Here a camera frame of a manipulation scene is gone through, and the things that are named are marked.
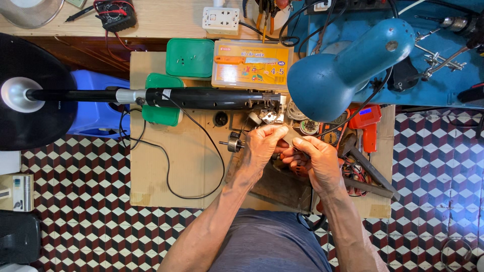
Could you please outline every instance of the green plastic container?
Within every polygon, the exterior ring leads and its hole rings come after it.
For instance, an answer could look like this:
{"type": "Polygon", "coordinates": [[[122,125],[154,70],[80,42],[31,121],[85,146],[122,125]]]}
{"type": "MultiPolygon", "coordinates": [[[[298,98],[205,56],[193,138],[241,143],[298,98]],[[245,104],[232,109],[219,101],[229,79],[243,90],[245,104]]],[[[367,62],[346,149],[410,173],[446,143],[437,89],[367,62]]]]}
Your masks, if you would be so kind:
{"type": "MultiPolygon", "coordinates": [[[[145,88],[159,87],[183,87],[183,81],[174,76],[167,76],[157,73],[151,73],[146,77],[145,88]]],[[[178,125],[182,118],[183,112],[174,107],[156,107],[144,105],[141,111],[143,119],[156,124],[167,126],[178,125]]]]}
{"type": "Polygon", "coordinates": [[[173,38],[166,45],[166,73],[171,76],[210,79],[213,48],[207,39],[173,38]]]}

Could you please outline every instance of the gear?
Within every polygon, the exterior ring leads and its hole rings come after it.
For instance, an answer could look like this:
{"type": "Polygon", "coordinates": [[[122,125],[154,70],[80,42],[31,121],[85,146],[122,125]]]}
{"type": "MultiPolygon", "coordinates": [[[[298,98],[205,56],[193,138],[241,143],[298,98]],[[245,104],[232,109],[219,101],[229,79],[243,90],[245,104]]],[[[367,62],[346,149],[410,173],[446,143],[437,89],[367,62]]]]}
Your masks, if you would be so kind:
{"type": "Polygon", "coordinates": [[[380,77],[380,79],[378,79],[377,77],[375,77],[372,81],[370,81],[370,83],[371,83],[370,88],[372,88],[372,89],[375,90],[376,88],[378,88],[378,86],[381,86],[383,84],[383,81],[382,80],[383,80],[383,78],[381,78],[381,77],[380,77]]]}

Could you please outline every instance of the gray shirt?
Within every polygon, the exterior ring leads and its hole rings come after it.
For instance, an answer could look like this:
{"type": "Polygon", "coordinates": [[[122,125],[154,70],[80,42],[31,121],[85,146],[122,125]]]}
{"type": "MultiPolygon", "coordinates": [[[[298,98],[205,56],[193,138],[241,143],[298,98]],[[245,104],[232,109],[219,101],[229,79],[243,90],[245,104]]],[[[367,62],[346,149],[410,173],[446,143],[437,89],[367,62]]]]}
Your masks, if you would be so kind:
{"type": "Polygon", "coordinates": [[[323,249],[306,227],[293,212],[240,209],[209,271],[330,272],[323,249]]]}

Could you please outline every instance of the blue stool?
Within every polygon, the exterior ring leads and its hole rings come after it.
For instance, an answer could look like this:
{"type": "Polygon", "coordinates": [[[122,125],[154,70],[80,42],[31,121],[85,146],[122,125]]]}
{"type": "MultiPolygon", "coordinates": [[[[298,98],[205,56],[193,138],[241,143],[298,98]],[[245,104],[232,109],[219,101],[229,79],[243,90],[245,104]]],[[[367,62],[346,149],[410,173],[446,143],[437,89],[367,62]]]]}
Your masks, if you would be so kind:
{"type": "MultiPolygon", "coordinates": [[[[116,86],[129,89],[129,81],[112,76],[77,70],[71,72],[77,83],[78,90],[104,90],[116,86]]],[[[79,102],[77,116],[67,134],[118,138],[119,134],[109,133],[109,130],[119,130],[121,113],[111,108],[107,102],[79,102]]],[[[123,130],[130,134],[129,116],[122,121],[123,130]]]]}

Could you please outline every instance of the person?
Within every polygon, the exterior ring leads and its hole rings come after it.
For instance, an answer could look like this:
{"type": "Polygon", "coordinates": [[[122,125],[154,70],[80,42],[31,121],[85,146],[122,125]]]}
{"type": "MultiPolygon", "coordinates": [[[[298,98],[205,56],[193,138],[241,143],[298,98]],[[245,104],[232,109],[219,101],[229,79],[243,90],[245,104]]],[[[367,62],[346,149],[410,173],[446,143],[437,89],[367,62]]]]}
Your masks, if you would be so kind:
{"type": "Polygon", "coordinates": [[[336,149],[312,136],[282,140],[284,126],[266,125],[247,134],[241,167],[220,194],[178,237],[158,271],[324,271],[331,268],[314,234],[294,212],[240,209],[273,153],[303,165],[320,197],[341,271],[388,271],[371,244],[346,192],[336,149]]]}

